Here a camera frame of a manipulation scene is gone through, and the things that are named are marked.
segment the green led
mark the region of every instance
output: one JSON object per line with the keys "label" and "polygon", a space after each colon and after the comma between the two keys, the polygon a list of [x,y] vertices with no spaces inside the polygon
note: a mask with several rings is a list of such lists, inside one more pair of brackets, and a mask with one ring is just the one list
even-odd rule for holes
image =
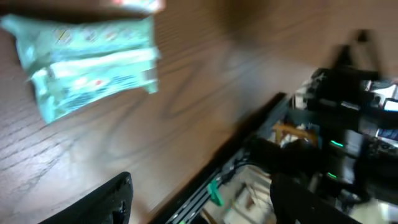
{"label": "green led", "polygon": [[340,144],[340,143],[338,143],[338,142],[335,142],[335,141],[330,141],[332,144],[334,144],[334,145],[336,145],[336,146],[339,146],[339,147],[344,147],[344,145],[343,144]]}
{"label": "green led", "polygon": [[332,177],[332,178],[334,178],[334,179],[336,179],[336,178],[337,178],[337,176],[336,176],[336,175],[333,175],[333,174],[331,174],[331,173],[328,173],[328,175],[329,175],[329,177]]}

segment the wood grain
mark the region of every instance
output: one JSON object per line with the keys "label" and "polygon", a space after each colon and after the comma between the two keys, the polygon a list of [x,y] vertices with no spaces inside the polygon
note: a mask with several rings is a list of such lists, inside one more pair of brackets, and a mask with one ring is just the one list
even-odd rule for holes
{"label": "wood grain", "polygon": [[169,0],[155,17],[160,91],[125,91],[49,126],[0,30],[0,223],[37,223],[124,170],[130,223],[145,223],[239,119],[298,88],[353,29],[376,30],[393,77],[397,9],[393,0]]}

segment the black plastic object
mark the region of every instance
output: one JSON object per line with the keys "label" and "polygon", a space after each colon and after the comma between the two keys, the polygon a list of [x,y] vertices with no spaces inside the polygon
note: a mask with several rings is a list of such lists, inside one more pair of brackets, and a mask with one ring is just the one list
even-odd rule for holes
{"label": "black plastic object", "polygon": [[122,172],[40,224],[127,224],[132,195],[130,173]]}
{"label": "black plastic object", "polygon": [[[398,128],[398,112],[375,107],[377,96],[365,90],[364,83],[382,80],[377,48],[369,30],[359,30],[350,44],[338,47],[330,68],[320,68],[307,89],[306,111],[290,111],[296,121],[310,121],[335,130],[359,131],[364,124],[381,129]],[[364,45],[376,71],[360,70],[354,62],[354,46]]]}
{"label": "black plastic object", "polygon": [[273,178],[270,193],[277,224],[295,224],[296,220],[313,224],[359,224],[286,175]]}

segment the plastic wrapper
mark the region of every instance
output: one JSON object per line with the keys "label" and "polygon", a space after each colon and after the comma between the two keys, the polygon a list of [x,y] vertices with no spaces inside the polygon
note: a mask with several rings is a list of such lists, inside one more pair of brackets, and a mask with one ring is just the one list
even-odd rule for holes
{"label": "plastic wrapper", "polygon": [[9,15],[1,25],[17,39],[47,123],[119,91],[157,91],[152,18],[71,25]]}

